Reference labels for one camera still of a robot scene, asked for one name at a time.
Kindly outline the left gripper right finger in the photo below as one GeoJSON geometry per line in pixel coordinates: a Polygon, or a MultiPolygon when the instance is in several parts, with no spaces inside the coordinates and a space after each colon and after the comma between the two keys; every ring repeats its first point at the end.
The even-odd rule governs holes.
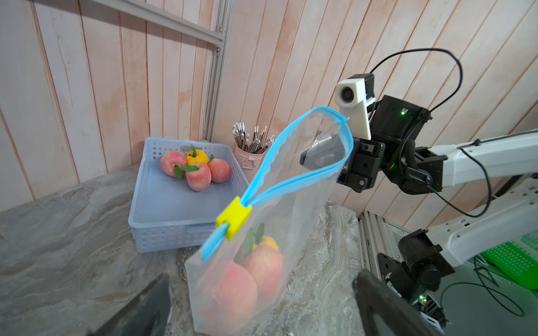
{"type": "Polygon", "coordinates": [[[353,280],[365,335],[443,335],[439,323],[420,313],[368,270],[353,280]]]}

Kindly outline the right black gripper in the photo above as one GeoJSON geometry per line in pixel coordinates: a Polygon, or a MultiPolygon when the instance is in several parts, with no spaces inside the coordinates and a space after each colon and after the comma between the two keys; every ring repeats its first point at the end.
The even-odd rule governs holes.
{"type": "MultiPolygon", "coordinates": [[[[446,155],[436,155],[427,147],[417,147],[416,138],[431,111],[385,95],[371,122],[371,139],[354,139],[349,161],[338,183],[357,193],[371,189],[379,172],[409,195],[442,191],[446,155]]],[[[342,160],[350,151],[338,131],[318,131],[312,144],[301,153],[299,164],[310,171],[342,160]]]]}

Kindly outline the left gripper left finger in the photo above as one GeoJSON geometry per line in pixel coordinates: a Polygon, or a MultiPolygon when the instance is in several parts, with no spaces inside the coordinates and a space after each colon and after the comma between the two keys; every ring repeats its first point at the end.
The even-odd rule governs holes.
{"type": "Polygon", "coordinates": [[[165,335],[172,301],[170,277],[161,274],[97,330],[87,335],[165,335]]]}

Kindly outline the orange pink toy peach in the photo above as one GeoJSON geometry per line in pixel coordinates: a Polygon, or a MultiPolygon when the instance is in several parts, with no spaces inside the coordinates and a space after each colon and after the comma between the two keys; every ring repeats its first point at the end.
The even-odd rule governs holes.
{"type": "Polygon", "coordinates": [[[215,288],[206,292],[209,307],[202,309],[199,331],[232,335],[249,322],[258,301],[257,284],[241,265],[231,262],[215,288]]]}

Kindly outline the clear zip-top bag blue zipper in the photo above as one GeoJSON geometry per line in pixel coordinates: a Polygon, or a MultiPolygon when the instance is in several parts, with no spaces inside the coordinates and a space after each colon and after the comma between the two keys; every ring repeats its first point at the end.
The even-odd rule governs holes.
{"type": "Polygon", "coordinates": [[[353,136],[343,114],[320,106],[299,117],[276,138],[246,191],[218,215],[214,232],[186,261],[196,332],[200,333],[202,309],[209,307],[210,297],[206,292],[216,287],[229,263],[242,266],[252,253],[253,243],[259,243],[264,235],[276,241],[284,259],[281,290],[273,301],[258,297],[252,318],[232,335],[255,327],[284,293],[291,272],[347,162],[342,160],[314,171],[299,164],[301,153],[320,130],[338,131],[351,154],[353,136]]]}

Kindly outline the yellow toy fruit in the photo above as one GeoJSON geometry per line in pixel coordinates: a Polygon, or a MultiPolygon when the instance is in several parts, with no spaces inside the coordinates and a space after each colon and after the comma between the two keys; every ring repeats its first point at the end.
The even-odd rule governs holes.
{"type": "Polygon", "coordinates": [[[279,251],[276,241],[270,236],[264,235],[259,243],[253,243],[252,251],[255,251],[259,246],[269,246],[272,249],[279,251]]]}

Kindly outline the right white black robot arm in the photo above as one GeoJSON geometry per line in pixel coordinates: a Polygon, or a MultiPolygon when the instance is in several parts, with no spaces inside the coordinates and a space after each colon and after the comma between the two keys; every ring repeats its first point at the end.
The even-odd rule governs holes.
{"type": "MultiPolygon", "coordinates": [[[[470,97],[449,120],[437,144],[467,142],[475,138],[485,140],[535,128],[537,97],[534,95],[524,98],[510,92],[504,99],[487,99],[482,103],[470,97]]],[[[366,193],[349,195],[344,205],[351,210],[369,211],[396,224],[404,224],[412,231],[431,228],[471,212],[494,194],[499,179],[493,176],[492,169],[482,165],[478,173],[478,181],[427,195],[403,193],[398,186],[383,179],[371,197],[366,193]]],[[[440,253],[425,241],[425,235],[407,239],[403,247],[406,250],[417,247],[419,251],[411,255],[411,260],[402,260],[396,266],[390,277],[396,289],[405,298],[411,298],[430,284],[438,286],[445,269],[437,265],[440,253]]]]}

